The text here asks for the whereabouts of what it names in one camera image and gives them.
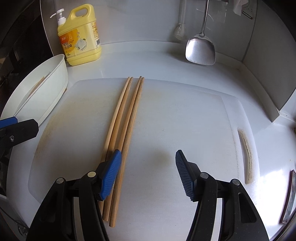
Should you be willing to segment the lone wooden chopstick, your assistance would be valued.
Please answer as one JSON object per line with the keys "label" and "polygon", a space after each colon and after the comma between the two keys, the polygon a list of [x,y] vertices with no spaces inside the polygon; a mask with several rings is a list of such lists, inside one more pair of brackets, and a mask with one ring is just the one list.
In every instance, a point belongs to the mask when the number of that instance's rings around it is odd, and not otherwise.
{"label": "lone wooden chopstick", "polygon": [[43,76],[32,88],[31,90],[28,92],[29,95],[31,95],[41,84],[42,82],[45,80],[45,77]]}

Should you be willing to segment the white round basin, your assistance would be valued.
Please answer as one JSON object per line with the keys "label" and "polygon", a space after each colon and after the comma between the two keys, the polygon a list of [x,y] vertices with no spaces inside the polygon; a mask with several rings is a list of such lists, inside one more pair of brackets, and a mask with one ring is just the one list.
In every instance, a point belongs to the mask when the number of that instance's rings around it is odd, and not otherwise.
{"label": "white round basin", "polygon": [[[31,94],[28,92],[42,78]],[[1,113],[1,119],[15,116],[18,121],[34,119],[40,126],[58,103],[68,85],[65,55],[58,54],[36,67],[16,87]]]}

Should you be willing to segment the white plastic cutting board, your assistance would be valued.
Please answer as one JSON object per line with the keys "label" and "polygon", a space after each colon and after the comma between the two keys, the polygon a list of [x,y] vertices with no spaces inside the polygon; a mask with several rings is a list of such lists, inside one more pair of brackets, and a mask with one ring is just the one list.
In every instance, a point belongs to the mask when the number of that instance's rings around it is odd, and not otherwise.
{"label": "white plastic cutting board", "polygon": [[[43,124],[28,189],[41,202],[54,181],[97,168],[123,78],[76,82]],[[259,177],[256,145],[240,101],[221,92],[147,79],[133,126],[111,240],[185,240],[196,204],[175,164],[188,161],[218,180],[239,179],[247,190]]]}

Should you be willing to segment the dark framed object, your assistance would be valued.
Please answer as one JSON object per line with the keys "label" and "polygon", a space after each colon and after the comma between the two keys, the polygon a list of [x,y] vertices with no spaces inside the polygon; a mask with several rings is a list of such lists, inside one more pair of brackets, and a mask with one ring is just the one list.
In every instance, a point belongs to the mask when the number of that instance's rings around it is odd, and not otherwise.
{"label": "dark framed object", "polygon": [[284,203],[282,215],[280,218],[281,224],[288,223],[293,211],[294,202],[295,202],[295,170],[291,170],[289,182],[288,182],[287,195],[285,198],[285,203]]}

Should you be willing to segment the yellow dish soap bottle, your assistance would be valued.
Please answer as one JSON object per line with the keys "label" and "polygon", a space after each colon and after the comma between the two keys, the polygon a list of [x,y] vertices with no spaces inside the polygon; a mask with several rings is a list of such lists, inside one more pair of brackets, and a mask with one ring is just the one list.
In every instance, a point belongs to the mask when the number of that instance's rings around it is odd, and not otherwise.
{"label": "yellow dish soap bottle", "polygon": [[57,17],[57,34],[67,62],[76,66],[99,59],[102,47],[93,5],[74,8],[68,18],[63,16],[63,11],[59,9],[50,17]]}

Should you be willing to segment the steel wok spatula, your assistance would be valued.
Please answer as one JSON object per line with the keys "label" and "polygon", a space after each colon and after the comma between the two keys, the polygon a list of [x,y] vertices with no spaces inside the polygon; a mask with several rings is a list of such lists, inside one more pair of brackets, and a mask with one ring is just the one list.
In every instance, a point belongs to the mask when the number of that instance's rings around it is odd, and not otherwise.
{"label": "steel wok spatula", "polygon": [[212,66],[216,62],[216,52],[212,41],[205,35],[209,0],[205,1],[201,32],[192,36],[186,44],[185,58],[195,64]]}

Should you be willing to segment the wall hook with tag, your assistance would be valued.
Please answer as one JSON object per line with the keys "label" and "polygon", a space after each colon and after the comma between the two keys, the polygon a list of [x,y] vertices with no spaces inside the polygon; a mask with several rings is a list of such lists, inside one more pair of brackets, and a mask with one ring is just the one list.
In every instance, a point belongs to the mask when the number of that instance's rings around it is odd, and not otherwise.
{"label": "wall hook with tag", "polygon": [[254,18],[253,10],[249,6],[249,0],[234,0],[233,12],[238,16],[241,16],[243,14],[251,20]]}

